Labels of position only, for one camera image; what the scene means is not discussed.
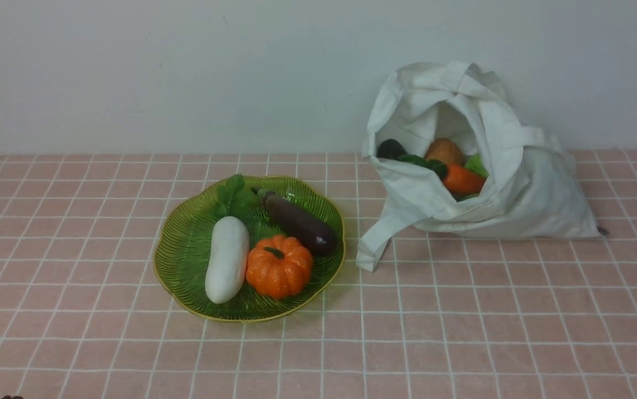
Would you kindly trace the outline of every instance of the carrot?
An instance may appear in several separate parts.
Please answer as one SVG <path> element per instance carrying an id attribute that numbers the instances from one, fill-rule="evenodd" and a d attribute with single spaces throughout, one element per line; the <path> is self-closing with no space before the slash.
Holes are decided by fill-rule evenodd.
<path id="1" fill-rule="evenodd" d="M 486 179 L 463 166 L 449 164 L 447 165 L 447 174 L 443 177 L 442 183 L 453 194 L 471 195 L 481 192 Z"/>

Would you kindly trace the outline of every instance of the eggplant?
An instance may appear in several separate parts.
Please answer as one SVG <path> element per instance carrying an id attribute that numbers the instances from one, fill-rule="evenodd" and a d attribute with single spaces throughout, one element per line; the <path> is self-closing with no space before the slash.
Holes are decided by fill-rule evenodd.
<path id="1" fill-rule="evenodd" d="M 328 256 L 338 248 L 338 237 L 329 225 L 275 191 L 252 187 L 272 222 L 290 237 L 298 238 L 311 255 Z"/>
<path id="2" fill-rule="evenodd" d="M 377 147 L 377 157 L 383 157 L 386 159 L 392 159 L 397 161 L 400 156 L 407 155 L 407 150 L 402 147 L 399 141 L 395 139 L 387 139 L 380 143 Z"/>

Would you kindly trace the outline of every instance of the tote bag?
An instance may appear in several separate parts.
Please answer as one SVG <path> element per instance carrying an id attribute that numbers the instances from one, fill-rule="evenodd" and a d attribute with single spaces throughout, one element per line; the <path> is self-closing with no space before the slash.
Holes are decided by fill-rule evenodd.
<path id="1" fill-rule="evenodd" d="M 414 225 L 474 238 L 600 237 L 574 177 L 575 162 L 556 136 L 523 126 L 500 79 L 475 64 L 415 63 L 382 85 L 362 156 L 385 185 L 380 219 L 358 243 L 356 265 L 373 271 L 389 239 Z M 434 139 L 480 154 L 489 177 L 478 197 L 457 202 L 432 170 L 376 157 L 396 139 L 424 156 Z"/>

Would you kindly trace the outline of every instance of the white gourd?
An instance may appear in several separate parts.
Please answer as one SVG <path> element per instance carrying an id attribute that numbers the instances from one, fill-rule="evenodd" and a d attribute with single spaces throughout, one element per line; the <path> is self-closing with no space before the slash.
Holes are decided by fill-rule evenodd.
<path id="1" fill-rule="evenodd" d="M 210 262 L 205 275 L 205 293 L 215 304 L 226 303 L 244 284 L 249 253 L 249 232 L 236 217 L 223 217 L 212 228 Z"/>

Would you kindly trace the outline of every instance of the green plate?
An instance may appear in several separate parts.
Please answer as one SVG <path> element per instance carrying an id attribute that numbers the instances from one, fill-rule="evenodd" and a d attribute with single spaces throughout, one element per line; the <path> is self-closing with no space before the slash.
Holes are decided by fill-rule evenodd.
<path id="1" fill-rule="evenodd" d="M 333 281 L 345 260 L 344 222 L 338 208 L 328 198 L 313 191 L 304 182 L 292 177 L 245 176 L 244 190 L 262 186 L 278 192 L 286 199 L 328 223 L 338 236 L 339 244 L 331 256 L 314 258 L 311 279 L 303 291 L 283 300 L 258 295 L 246 282 L 232 300 L 215 305 L 205 294 L 205 273 L 210 259 L 212 227 L 219 220 L 212 209 L 217 204 L 217 189 L 227 180 L 210 186 L 197 197 L 180 204 L 166 220 L 161 240 L 156 248 L 156 275 L 161 285 L 187 311 L 211 320 L 267 321 L 296 311 L 316 298 Z M 243 218 L 250 234 L 250 245 L 276 232 L 256 196 L 251 211 Z"/>

